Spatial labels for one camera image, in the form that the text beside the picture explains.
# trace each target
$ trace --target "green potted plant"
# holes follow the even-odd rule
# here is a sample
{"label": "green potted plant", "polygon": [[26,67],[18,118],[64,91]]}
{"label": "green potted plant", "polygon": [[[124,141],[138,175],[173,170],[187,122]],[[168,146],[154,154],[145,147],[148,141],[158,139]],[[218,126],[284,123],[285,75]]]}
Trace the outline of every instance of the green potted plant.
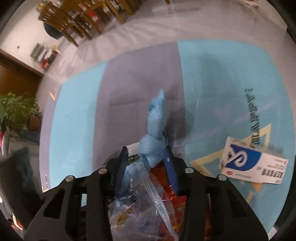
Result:
{"label": "green potted plant", "polygon": [[41,116],[35,98],[9,93],[0,95],[0,156],[9,154],[9,140],[27,127],[31,115]]}

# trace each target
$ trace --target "white wall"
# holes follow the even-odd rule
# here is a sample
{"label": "white wall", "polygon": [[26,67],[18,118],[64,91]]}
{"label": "white wall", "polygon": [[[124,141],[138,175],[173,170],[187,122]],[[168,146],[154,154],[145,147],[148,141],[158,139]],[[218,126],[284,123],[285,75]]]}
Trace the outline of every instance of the white wall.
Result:
{"label": "white wall", "polygon": [[38,21],[36,10],[41,0],[26,0],[14,13],[0,35],[0,48],[25,64],[43,72],[41,66],[33,61],[30,54],[37,43],[45,47],[59,45],[63,38],[56,40],[50,37]]}

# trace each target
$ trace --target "plant trunk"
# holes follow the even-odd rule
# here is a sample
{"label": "plant trunk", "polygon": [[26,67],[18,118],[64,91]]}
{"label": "plant trunk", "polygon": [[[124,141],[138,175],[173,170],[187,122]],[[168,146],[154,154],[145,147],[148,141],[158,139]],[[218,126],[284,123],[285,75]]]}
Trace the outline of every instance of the plant trunk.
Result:
{"label": "plant trunk", "polygon": [[8,131],[5,131],[3,139],[2,139],[2,156],[8,156],[9,155],[9,142],[10,142],[10,134]]}

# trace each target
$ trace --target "light blue stripe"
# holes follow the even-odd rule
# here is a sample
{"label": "light blue stripe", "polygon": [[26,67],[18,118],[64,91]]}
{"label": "light blue stripe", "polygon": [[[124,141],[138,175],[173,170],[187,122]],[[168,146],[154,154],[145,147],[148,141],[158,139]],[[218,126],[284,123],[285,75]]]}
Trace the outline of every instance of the light blue stripe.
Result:
{"label": "light blue stripe", "polygon": [[[269,148],[289,159],[280,185],[263,184],[257,193],[249,182],[232,182],[269,231],[284,205],[292,179],[295,130],[289,98],[268,53],[250,44],[222,40],[178,42],[185,97],[185,161],[224,148],[227,136],[244,139],[252,134],[245,88],[253,88],[260,128],[271,123]],[[219,160],[205,164],[219,174]]]}
{"label": "light blue stripe", "polygon": [[92,173],[96,104],[107,63],[83,72],[61,87],[49,148],[51,188],[67,176]]}

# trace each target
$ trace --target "purple stripe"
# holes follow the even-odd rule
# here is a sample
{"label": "purple stripe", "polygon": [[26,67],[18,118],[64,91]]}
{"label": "purple stripe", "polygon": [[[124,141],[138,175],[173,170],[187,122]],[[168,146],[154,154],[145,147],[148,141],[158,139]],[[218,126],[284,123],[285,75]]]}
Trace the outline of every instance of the purple stripe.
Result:
{"label": "purple stripe", "polygon": [[[109,62],[96,107],[94,170],[147,133],[148,107],[160,89],[167,99],[167,134],[173,142],[185,136],[184,87],[177,43],[128,52]],[[184,157],[183,144],[173,150]]]}
{"label": "purple stripe", "polygon": [[40,179],[43,190],[50,189],[49,180],[49,146],[50,136],[52,130],[52,120],[54,117],[54,110],[58,101],[60,89],[57,91],[56,99],[53,100],[51,96],[48,97],[42,117],[42,127],[40,134],[40,148],[39,148],[39,169]]}

